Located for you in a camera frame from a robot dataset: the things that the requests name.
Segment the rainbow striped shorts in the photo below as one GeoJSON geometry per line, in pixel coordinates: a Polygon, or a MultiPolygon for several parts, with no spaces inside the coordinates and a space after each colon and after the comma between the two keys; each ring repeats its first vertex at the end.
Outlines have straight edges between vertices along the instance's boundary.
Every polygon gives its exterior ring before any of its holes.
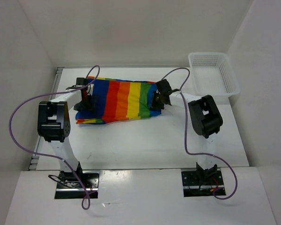
{"type": "Polygon", "coordinates": [[[156,84],[151,81],[129,81],[88,77],[96,96],[95,111],[77,112],[76,124],[102,125],[117,121],[147,119],[160,115],[151,110],[156,84]]]}

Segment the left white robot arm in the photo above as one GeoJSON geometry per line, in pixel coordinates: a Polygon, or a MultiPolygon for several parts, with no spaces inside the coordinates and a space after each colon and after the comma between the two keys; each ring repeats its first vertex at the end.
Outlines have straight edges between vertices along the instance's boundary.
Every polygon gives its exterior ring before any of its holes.
{"type": "Polygon", "coordinates": [[[96,97],[94,84],[86,78],[77,78],[76,84],[51,101],[41,101],[38,105],[37,132],[49,143],[54,155],[60,160],[59,180],[73,187],[80,187],[85,181],[81,164],[75,157],[69,141],[71,131],[69,110],[94,111],[96,97]]]}

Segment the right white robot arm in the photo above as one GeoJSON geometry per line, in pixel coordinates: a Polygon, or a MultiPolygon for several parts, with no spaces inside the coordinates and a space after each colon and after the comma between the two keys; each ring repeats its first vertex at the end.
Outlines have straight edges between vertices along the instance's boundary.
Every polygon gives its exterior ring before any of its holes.
{"type": "Polygon", "coordinates": [[[188,155],[197,156],[196,179],[199,184],[207,184],[216,174],[218,166],[214,162],[216,139],[223,125],[219,109],[211,95],[203,97],[186,94],[180,89],[172,89],[166,79],[156,83],[151,104],[152,109],[163,109],[165,105],[175,105],[185,110],[184,148],[188,155]],[[189,152],[187,147],[188,124],[201,138],[202,151],[189,152]]]}

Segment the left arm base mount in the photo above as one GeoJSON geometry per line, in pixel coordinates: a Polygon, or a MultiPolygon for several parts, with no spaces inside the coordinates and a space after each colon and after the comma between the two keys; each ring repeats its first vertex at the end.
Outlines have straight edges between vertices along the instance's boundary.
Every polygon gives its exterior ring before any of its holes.
{"type": "MultiPolygon", "coordinates": [[[[85,170],[79,176],[90,199],[97,199],[100,172],[85,170]]],[[[83,186],[71,173],[60,172],[59,175],[50,174],[48,177],[57,183],[55,199],[87,199],[83,186]]]]}

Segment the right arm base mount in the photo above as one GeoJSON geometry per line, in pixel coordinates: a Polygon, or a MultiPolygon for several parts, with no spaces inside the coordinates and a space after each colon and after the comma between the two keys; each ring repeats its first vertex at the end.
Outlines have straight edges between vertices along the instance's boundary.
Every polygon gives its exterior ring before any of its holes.
{"type": "Polygon", "coordinates": [[[200,180],[195,169],[181,170],[184,197],[225,196],[222,172],[217,170],[212,178],[200,180]]]}

